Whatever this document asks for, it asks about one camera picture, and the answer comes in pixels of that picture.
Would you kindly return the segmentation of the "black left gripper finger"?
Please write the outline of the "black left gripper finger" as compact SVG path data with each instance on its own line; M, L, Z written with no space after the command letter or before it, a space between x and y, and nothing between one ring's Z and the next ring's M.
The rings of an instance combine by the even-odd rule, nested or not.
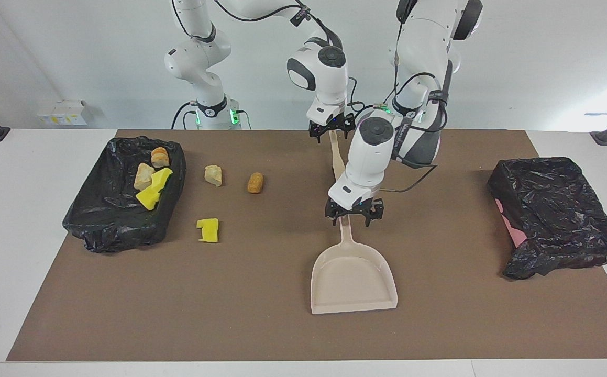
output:
M372 202L370 205L366 204L363 210L366 227L370 227L373 220L381 220L384 215L384 203L383 202Z
M346 210L339 205L325 205L325 217L332 220L332 225L337 224L337 220L346 215Z

